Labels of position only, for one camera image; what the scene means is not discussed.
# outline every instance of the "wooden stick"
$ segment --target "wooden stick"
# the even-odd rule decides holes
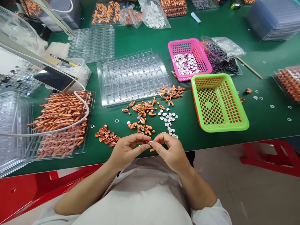
[[[258,72],[256,72],[254,69],[252,69],[251,66],[249,66],[244,60],[242,60],[240,57],[237,57],[237,59],[243,63],[249,70],[251,70],[256,76],[258,76],[259,78],[263,79],[263,77],[261,75],[258,74]]]

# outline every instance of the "white wire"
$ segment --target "white wire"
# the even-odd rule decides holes
[[[39,61],[39,62],[42,63],[42,64],[45,64],[45,62],[43,62],[43,61],[41,61],[41,60],[38,60],[38,59],[36,59],[36,58],[34,58],[34,57],[31,57],[31,56],[29,56],[29,55],[26,55],[26,54],[24,54],[24,53],[22,53],[22,52],[19,52],[19,51],[17,51],[17,50],[14,50],[14,49],[12,49],[12,48],[10,48],[10,47],[8,47],[8,46],[5,46],[5,47],[6,47],[6,48],[9,48],[10,50],[12,50],[12,51],[14,51],[14,52],[18,52],[18,53],[20,53],[20,54],[22,54],[22,55],[25,55],[25,56],[29,57],[29,58],[32,58],[32,59],[34,59],[34,60],[37,60],[37,61]],[[84,87],[78,80],[76,80],[74,77],[70,76],[69,74],[67,74],[67,73],[65,73],[65,72],[63,72],[63,71],[61,71],[61,72],[62,72],[63,74],[65,74],[65,75],[67,75],[68,77],[72,78],[72,79],[73,79],[74,81],[76,81],[77,83],[79,83],[79,84],[81,85],[81,87],[83,88],[83,90],[81,90],[81,91],[74,91],[74,94],[75,94],[75,96],[76,96],[77,98],[79,98],[79,100],[82,101],[83,104],[85,105],[85,107],[86,107],[86,109],[87,109],[87,113],[85,114],[85,116],[84,116],[81,120],[77,121],[76,123],[74,123],[74,124],[72,124],[72,125],[69,125],[69,126],[67,126],[67,127],[60,128],[60,129],[54,130],[54,131],[47,131],[47,132],[33,133],[33,134],[3,134],[3,133],[0,133],[0,136],[7,136],[7,137],[33,137],[33,136],[40,136],[40,135],[42,135],[42,134],[56,133],[56,132],[60,132],[60,131],[63,131],[63,130],[67,130],[67,129],[69,129],[69,128],[71,128],[71,127],[73,127],[73,126],[75,126],[75,125],[81,123],[81,122],[89,115],[90,109],[89,109],[89,107],[88,107],[87,102],[84,101],[84,100],[77,94],[77,92],[83,92],[83,91],[85,91],[85,90],[86,90],[85,87]]]
[[[46,8],[46,9],[48,9],[48,10],[50,10],[50,11],[56,11],[56,12],[60,12],[60,13],[69,13],[69,12],[71,12],[72,10],[73,10],[73,2],[72,2],[72,0],[70,0],[70,2],[71,2],[71,8],[68,10],[68,11],[60,11],[60,10],[57,10],[57,9],[49,9],[49,8],[47,8],[47,7],[43,7],[43,6],[41,6],[40,4],[38,4],[37,2],[35,2],[35,3],[37,3],[41,8]]]

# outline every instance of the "green plastic basket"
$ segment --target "green plastic basket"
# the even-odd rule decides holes
[[[195,75],[191,83],[202,130],[213,133],[249,128],[248,118],[229,75]]]

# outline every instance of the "bag of orange parts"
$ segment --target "bag of orange parts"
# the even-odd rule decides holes
[[[119,13],[119,21],[123,26],[132,25],[135,28],[139,28],[142,24],[143,14],[139,11],[131,8],[122,9]]]

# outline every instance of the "pink plastic basket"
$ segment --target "pink plastic basket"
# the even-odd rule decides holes
[[[179,81],[190,80],[192,76],[198,74],[211,74],[211,72],[213,71],[213,68],[210,65],[206,53],[198,39],[190,38],[184,40],[170,41],[168,43],[168,48],[172,59],[174,71]],[[181,75],[177,69],[176,62],[174,59],[174,56],[177,54],[194,54],[194,57],[197,61],[197,68],[198,70],[200,70],[200,72]]]

